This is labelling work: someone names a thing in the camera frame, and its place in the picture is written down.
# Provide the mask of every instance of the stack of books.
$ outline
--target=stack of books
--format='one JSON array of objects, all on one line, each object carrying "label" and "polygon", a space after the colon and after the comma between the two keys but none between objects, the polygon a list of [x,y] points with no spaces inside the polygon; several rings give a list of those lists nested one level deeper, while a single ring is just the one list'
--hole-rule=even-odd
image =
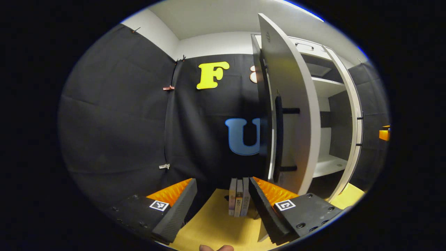
[{"label": "stack of books", "polygon": [[231,179],[229,185],[229,215],[243,217],[248,213],[249,207],[249,178]]}]

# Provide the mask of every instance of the white ceiling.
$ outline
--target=white ceiling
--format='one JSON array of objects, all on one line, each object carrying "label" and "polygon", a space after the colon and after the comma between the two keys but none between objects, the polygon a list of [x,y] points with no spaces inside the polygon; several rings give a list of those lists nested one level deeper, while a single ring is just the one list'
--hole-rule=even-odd
[{"label": "white ceiling", "polygon": [[366,61],[358,47],[327,22],[273,0],[165,0],[149,9],[180,40],[209,33],[260,32],[257,13],[263,13],[288,36],[326,45],[353,65]]}]

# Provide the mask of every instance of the yellow letter f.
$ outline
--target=yellow letter f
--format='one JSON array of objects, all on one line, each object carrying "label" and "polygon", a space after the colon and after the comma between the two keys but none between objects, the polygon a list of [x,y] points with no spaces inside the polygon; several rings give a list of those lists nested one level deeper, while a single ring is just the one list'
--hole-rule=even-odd
[{"label": "yellow letter f", "polygon": [[217,63],[202,63],[198,66],[201,68],[201,80],[197,84],[197,89],[210,89],[217,87],[217,82],[214,82],[214,77],[217,80],[223,78],[223,69],[229,69],[229,64],[227,62],[217,62]]}]

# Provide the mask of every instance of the open cabinet door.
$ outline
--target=open cabinet door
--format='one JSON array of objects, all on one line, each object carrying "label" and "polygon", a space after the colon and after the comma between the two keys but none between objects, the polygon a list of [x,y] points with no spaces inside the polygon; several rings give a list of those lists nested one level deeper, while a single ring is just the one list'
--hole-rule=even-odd
[{"label": "open cabinet door", "polygon": [[288,36],[259,13],[262,49],[252,37],[261,118],[260,155],[265,176],[283,188],[307,193],[318,161],[321,121],[310,71]]}]

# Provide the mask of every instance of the fingertip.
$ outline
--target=fingertip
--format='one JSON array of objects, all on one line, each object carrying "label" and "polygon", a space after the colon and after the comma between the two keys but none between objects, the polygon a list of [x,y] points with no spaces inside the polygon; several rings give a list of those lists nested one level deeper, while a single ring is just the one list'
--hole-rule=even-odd
[{"label": "fingertip", "polygon": [[223,247],[221,247],[217,251],[234,251],[234,247],[230,245],[223,245]]},{"label": "fingertip", "polygon": [[198,248],[199,251],[214,251],[211,247],[206,246],[206,245],[200,245],[200,247]]}]

